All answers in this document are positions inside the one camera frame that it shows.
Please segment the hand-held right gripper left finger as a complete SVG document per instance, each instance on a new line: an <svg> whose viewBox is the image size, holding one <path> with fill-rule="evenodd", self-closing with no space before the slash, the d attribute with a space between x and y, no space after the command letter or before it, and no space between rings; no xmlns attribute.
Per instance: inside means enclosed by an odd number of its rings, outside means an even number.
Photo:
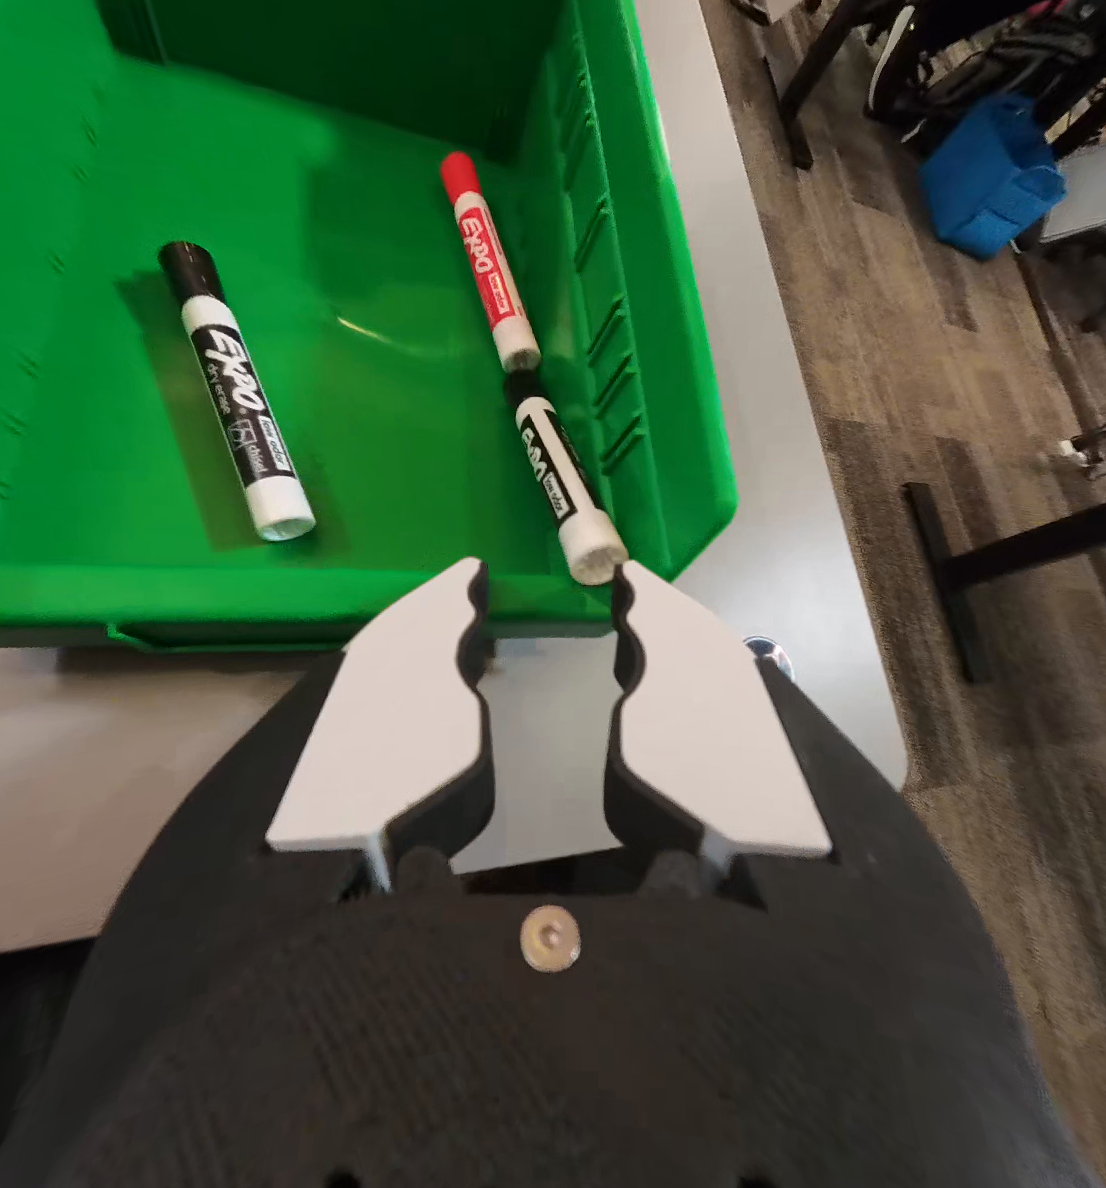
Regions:
<svg viewBox="0 0 1106 1188"><path fill-rule="evenodd" d="M495 811L482 624L488 568L467 555L390 605L337 674L267 831L278 854L358 852L391 891L412 848L462 854Z"/></svg>

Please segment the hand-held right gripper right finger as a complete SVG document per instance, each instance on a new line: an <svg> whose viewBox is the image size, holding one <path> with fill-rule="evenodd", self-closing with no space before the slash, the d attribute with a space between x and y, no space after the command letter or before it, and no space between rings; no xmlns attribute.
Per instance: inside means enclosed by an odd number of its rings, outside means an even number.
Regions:
<svg viewBox="0 0 1106 1188"><path fill-rule="evenodd" d="M612 617L612 836L645 859L694 854L719 875L752 854L829 859L829 828L741 634L636 561L616 568Z"/></svg>

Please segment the black dry erase marker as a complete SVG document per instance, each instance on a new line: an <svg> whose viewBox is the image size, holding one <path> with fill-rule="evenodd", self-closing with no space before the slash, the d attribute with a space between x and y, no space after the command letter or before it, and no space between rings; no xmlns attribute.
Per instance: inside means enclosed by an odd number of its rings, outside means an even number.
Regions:
<svg viewBox="0 0 1106 1188"><path fill-rule="evenodd" d="M583 585L612 583L631 551L593 489L540 376L528 368L507 372L505 395L513 408L533 479L557 519L571 577Z"/></svg>
<svg viewBox="0 0 1106 1188"><path fill-rule="evenodd" d="M173 241L159 262L180 307L250 521L264 543L309 536L316 515L269 403L248 341L203 245Z"/></svg>

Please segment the green plastic bin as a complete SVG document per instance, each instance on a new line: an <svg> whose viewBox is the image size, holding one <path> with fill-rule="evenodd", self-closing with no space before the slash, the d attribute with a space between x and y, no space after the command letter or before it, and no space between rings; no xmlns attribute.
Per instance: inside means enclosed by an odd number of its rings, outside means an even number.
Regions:
<svg viewBox="0 0 1106 1188"><path fill-rule="evenodd" d="M440 165L473 155L547 395L634 561L741 506L634 3L0 3L0 645L347 640L480 555L602 634ZM316 515L264 543L159 249L211 252Z"/></svg>

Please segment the black desk leg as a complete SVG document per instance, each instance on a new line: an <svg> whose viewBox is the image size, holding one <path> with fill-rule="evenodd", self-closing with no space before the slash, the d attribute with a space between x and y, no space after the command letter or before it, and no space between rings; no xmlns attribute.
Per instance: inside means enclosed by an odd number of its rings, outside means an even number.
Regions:
<svg viewBox="0 0 1106 1188"><path fill-rule="evenodd" d="M892 3L837 3L829 21L814 37L791 75L783 74L778 52L768 49L764 66L770 80L775 111L783 133L788 157L794 170L814 170L814 149L803 126L800 111L814 95L835 57L857 28L883 23Z"/></svg>
<svg viewBox="0 0 1106 1188"><path fill-rule="evenodd" d="M1106 547L1106 502L958 553L950 548L933 486L906 482L903 502L911 515L963 678L969 684L985 684L991 678L969 590Z"/></svg>

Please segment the grey desk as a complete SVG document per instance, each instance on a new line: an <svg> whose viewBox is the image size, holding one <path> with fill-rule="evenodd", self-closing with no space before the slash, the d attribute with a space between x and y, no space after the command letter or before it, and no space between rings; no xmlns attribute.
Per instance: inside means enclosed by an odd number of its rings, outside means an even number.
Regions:
<svg viewBox="0 0 1106 1188"><path fill-rule="evenodd" d="M754 197L722 3L636 3L722 387L741 507L680 577L893 783L910 755ZM614 845L602 814L614 637L500 640L482 690L497 811L456 859L495 870ZM98 934L197 781L288 690L293 657L0 650L0 953Z"/></svg>

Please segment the red dry erase marker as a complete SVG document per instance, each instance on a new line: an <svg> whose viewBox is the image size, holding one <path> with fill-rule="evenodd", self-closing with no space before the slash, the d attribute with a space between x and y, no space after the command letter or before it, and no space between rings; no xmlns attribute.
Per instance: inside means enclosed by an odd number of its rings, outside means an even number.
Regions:
<svg viewBox="0 0 1106 1188"><path fill-rule="evenodd" d="M477 296L505 372L537 371L540 347L507 258L473 155L452 150L440 165Z"/></svg>

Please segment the blue plastic bin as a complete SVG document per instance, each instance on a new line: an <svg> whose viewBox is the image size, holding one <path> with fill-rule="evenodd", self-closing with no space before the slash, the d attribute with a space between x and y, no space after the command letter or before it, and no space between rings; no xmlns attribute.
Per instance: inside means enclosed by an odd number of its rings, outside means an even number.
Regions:
<svg viewBox="0 0 1106 1188"><path fill-rule="evenodd" d="M1068 193L1035 103L1019 94L978 100L918 170L939 243L995 258Z"/></svg>

